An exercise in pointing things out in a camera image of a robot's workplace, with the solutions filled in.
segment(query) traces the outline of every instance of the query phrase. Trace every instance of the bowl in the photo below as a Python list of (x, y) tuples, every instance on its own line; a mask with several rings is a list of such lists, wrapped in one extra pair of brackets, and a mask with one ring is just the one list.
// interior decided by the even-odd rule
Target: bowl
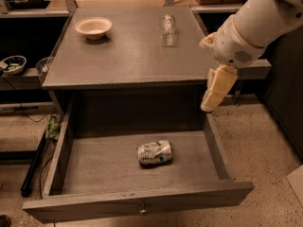
[(23, 56), (11, 56), (2, 60), (7, 67), (3, 70), (5, 74), (16, 75), (23, 71), (27, 63), (27, 59)]
[(75, 29), (87, 39), (98, 40), (106, 34), (112, 25), (112, 22), (106, 18), (92, 17), (77, 22)]

